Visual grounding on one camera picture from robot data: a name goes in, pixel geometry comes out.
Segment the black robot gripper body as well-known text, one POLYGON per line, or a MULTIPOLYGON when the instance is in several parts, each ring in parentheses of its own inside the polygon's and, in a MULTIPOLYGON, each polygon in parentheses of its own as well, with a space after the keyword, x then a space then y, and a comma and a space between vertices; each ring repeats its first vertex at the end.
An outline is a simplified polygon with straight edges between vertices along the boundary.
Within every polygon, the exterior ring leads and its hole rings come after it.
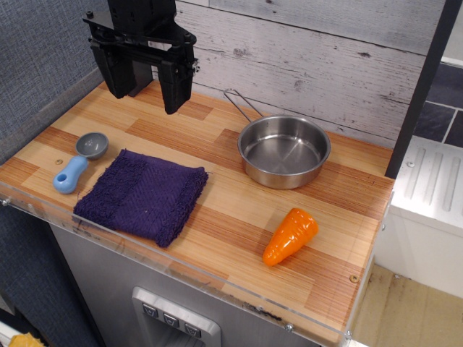
POLYGON ((180 77, 197 71, 196 37, 175 22, 174 1, 109 1, 108 10, 86 12, 90 45, 101 71, 128 72, 132 62, 172 67, 180 77))

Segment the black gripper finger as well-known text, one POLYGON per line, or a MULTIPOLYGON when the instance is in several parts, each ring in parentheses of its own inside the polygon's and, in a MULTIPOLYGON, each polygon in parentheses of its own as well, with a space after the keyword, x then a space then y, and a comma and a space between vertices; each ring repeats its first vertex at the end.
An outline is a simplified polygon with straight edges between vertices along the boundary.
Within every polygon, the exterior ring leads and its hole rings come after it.
POLYGON ((176 113, 191 98, 194 64, 162 61, 156 68, 165 112, 176 113))
POLYGON ((109 91, 118 99, 129 94, 135 88, 132 60, 99 43, 90 47, 109 91))

